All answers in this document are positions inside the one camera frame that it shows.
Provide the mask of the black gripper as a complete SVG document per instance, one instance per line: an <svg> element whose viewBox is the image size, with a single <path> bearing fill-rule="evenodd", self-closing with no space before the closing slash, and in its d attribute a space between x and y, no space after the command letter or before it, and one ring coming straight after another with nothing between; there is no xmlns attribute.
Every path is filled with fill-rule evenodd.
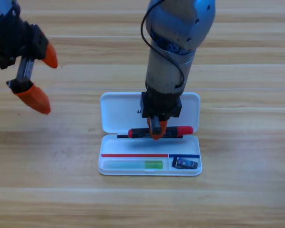
<svg viewBox="0 0 285 228"><path fill-rule="evenodd" d="M182 109L180 93L160 93L147 89L141 93L142 118L148 117L149 133L154 140L162 138L166 133L168 119L179 117Z"/></svg>
<svg viewBox="0 0 285 228"><path fill-rule="evenodd" d="M42 60L51 68L58 67L56 50L37 24L28 24L13 14L0 15L0 69L15 64L17 57ZM42 114L51 112L48 96L29 78L6 82L24 104Z"/></svg>

